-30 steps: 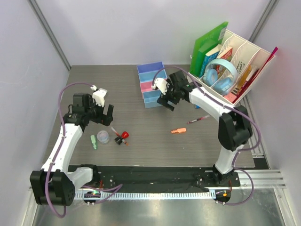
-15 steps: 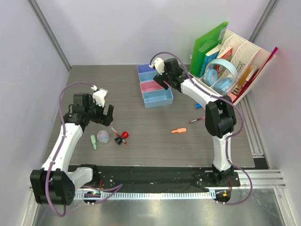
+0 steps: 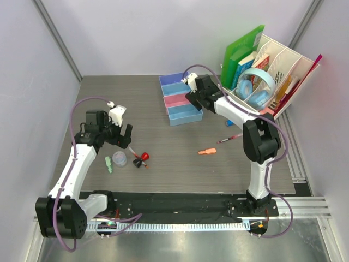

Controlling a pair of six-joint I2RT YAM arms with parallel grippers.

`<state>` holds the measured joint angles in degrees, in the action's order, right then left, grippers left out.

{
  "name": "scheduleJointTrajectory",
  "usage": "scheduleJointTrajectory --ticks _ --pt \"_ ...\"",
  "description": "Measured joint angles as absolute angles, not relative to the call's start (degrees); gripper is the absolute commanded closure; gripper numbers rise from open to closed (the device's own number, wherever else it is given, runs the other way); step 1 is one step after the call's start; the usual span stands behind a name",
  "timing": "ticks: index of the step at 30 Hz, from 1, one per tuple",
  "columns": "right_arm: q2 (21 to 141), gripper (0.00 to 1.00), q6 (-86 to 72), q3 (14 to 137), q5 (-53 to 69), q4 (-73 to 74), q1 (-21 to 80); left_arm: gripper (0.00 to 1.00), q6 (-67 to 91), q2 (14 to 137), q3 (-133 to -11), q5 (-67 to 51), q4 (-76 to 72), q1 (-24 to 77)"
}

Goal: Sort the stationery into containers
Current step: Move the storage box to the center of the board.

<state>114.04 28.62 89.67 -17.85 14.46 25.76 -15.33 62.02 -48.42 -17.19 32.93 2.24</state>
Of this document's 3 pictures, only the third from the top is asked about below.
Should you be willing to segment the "pink plastic bin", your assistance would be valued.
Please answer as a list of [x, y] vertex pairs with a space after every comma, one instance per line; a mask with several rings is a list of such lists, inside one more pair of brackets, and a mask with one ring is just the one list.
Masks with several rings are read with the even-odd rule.
[[172, 108], [175, 106], [182, 106], [182, 105], [190, 104], [190, 102], [185, 97], [185, 93], [164, 96], [163, 100], [164, 100], [164, 104], [165, 104], [166, 109]]

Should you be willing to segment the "purple plastic bin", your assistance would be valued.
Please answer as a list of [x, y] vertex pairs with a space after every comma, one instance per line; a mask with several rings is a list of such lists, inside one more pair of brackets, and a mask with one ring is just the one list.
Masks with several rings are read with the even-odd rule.
[[183, 74], [183, 72], [169, 74], [169, 75], [161, 75], [159, 76], [159, 81], [161, 86], [172, 85], [178, 82], [181, 82], [184, 77], [186, 77], [188, 73]]

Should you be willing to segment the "light blue bin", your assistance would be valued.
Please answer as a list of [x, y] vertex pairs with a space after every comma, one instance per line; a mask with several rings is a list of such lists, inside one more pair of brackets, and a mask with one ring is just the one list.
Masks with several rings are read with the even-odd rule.
[[168, 85], [162, 85], [161, 91], [163, 96], [172, 96], [181, 93], [188, 93], [190, 91], [190, 87], [182, 82], [177, 82]]
[[203, 117], [203, 111], [197, 110], [192, 104], [170, 107], [167, 112], [170, 126], [198, 122]]

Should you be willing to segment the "light blue front bin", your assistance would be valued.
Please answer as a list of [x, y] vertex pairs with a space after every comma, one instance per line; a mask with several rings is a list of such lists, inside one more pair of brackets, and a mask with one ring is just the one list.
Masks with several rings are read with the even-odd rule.
[[197, 110], [192, 104], [170, 107], [167, 112], [170, 126], [198, 122], [203, 117], [203, 111]]

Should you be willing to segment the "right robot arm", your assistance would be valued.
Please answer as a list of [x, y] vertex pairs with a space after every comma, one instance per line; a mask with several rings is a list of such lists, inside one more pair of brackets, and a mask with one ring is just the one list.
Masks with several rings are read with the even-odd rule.
[[242, 130], [243, 150], [251, 164], [246, 209], [254, 216], [264, 214], [271, 202], [269, 185], [272, 161], [281, 147], [273, 116], [267, 113], [259, 118], [259, 114], [237, 104], [209, 75], [191, 73], [182, 82], [189, 86], [190, 92], [185, 97], [196, 109], [205, 108], [223, 116]]

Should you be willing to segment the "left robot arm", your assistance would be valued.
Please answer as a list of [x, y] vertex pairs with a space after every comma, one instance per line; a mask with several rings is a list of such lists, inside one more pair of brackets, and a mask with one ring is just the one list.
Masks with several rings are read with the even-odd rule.
[[79, 201], [79, 196], [87, 171], [103, 144], [126, 149], [131, 143], [132, 125], [128, 124], [121, 134], [125, 111], [125, 107], [117, 105], [109, 112], [86, 112], [59, 180], [47, 197], [35, 203], [43, 237], [54, 238], [59, 233], [64, 239], [81, 239], [88, 221], [97, 215], [109, 218], [115, 214], [116, 203], [110, 191], [95, 190], [84, 201]]

